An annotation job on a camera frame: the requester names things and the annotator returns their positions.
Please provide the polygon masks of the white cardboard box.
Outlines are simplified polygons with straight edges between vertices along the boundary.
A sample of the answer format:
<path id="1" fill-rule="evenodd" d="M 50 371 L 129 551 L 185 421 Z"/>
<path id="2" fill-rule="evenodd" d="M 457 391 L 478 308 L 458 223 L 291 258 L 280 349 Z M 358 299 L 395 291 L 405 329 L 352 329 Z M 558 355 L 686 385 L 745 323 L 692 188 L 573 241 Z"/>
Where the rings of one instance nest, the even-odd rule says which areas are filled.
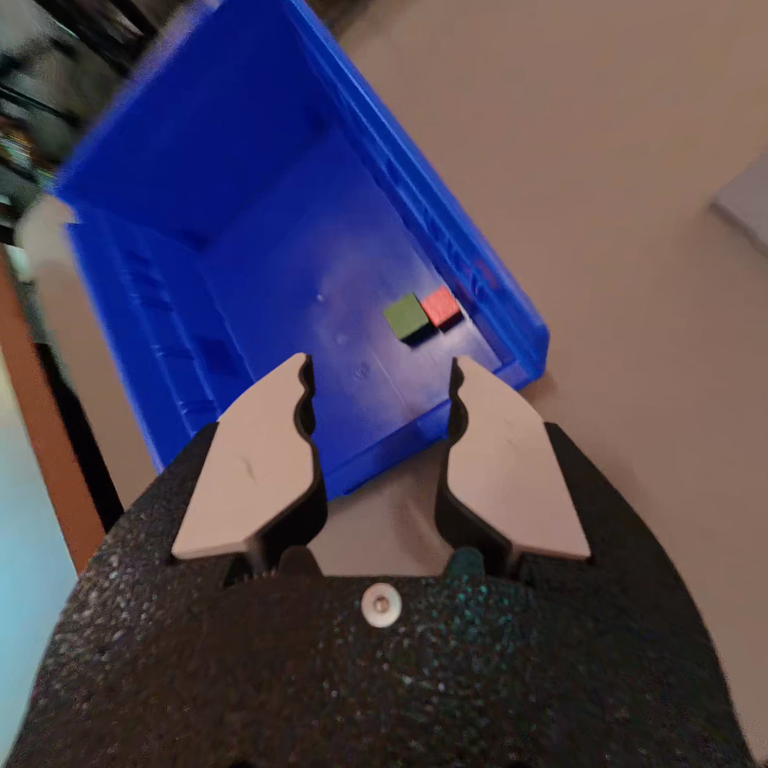
<path id="1" fill-rule="evenodd" d="M 711 206 L 767 255 L 767 152 L 752 160 L 715 194 Z"/>

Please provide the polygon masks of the green wooden cube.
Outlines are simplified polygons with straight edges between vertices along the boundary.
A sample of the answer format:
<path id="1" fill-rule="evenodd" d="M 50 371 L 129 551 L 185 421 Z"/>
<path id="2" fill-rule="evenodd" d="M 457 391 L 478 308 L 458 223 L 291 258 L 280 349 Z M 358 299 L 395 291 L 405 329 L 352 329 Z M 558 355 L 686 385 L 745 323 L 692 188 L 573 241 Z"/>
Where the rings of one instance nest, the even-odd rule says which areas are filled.
<path id="1" fill-rule="evenodd" d="M 434 331 L 432 322 L 413 292 L 392 302 L 382 314 L 395 338 L 409 346 L 416 346 Z"/>

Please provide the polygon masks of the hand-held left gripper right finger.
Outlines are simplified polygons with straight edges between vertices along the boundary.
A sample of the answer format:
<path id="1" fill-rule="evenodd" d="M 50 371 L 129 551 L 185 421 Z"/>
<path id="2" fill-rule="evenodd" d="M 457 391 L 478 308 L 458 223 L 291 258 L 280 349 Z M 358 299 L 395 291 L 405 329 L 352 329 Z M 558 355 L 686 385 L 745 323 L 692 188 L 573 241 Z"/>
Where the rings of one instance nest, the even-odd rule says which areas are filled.
<path id="1" fill-rule="evenodd" d="M 544 420 L 467 356 L 452 360 L 435 523 L 486 574 L 513 577 L 525 555 L 588 562 L 590 544 Z"/>

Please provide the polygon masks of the blue plastic bin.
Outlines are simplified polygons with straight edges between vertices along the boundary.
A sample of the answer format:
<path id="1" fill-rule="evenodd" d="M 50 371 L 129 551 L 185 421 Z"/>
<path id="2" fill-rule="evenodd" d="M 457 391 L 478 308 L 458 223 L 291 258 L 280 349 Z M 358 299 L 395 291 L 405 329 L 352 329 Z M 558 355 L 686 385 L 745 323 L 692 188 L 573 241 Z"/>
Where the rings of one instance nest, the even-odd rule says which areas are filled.
<path id="1" fill-rule="evenodd" d="M 297 352 L 329 499 L 444 436 L 454 357 L 544 374 L 544 320 L 304 2 L 203 10 L 55 195 L 159 471 Z M 442 285 L 463 321 L 398 341 L 384 309 Z"/>

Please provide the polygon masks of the red wooden cube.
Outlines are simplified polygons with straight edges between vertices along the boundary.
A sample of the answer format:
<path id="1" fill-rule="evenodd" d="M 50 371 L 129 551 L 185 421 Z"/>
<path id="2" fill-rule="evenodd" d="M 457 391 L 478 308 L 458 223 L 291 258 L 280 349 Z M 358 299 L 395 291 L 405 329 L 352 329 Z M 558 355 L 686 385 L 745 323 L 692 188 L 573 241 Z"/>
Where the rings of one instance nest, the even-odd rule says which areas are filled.
<path id="1" fill-rule="evenodd" d="M 446 332 L 463 321 L 462 308 L 447 286 L 442 285 L 419 300 L 429 323 Z"/>

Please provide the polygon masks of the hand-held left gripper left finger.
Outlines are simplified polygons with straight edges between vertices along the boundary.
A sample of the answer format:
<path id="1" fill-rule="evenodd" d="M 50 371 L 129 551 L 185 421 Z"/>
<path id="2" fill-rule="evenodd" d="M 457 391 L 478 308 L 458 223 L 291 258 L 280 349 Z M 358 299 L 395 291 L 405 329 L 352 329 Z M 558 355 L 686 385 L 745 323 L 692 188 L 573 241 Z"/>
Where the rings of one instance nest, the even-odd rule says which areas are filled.
<path id="1" fill-rule="evenodd" d="M 171 548 L 178 561 L 242 555 L 257 572 L 306 546 L 328 519 L 317 446 L 312 357 L 299 352 L 218 418 Z"/>

